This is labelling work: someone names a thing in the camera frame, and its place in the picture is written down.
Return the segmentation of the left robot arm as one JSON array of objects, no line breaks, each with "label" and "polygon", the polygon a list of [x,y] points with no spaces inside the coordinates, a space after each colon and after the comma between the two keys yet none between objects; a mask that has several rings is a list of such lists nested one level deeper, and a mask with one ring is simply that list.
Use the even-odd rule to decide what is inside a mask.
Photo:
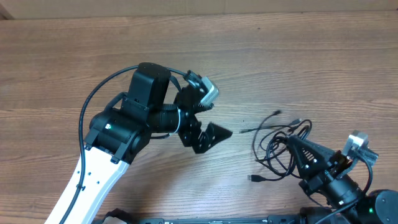
[{"label": "left robot arm", "polygon": [[231,137],[230,130],[210,123],[205,130],[197,113],[212,109],[218,87],[193,71],[182,73],[174,102],[165,103],[178,70],[142,62],[129,67],[127,92],[116,95],[95,115],[88,132],[78,127],[80,158],[74,173],[47,218],[48,223],[91,223],[115,183],[135,157],[154,139],[179,136],[185,147],[203,154]]}]

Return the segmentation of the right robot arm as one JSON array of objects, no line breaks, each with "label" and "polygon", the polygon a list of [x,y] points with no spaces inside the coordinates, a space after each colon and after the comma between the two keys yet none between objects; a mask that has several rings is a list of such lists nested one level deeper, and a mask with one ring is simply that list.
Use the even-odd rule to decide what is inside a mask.
[{"label": "right robot arm", "polygon": [[[294,157],[304,193],[320,193],[328,204],[327,208],[301,208],[299,223],[397,223],[397,191],[369,191],[378,154],[368,148],[367,134],[353,131],[342,151],[297,135],[288,137],[287,148]],[[365,163],[369,174],[363,189],[348,175],[358,162]]]}]

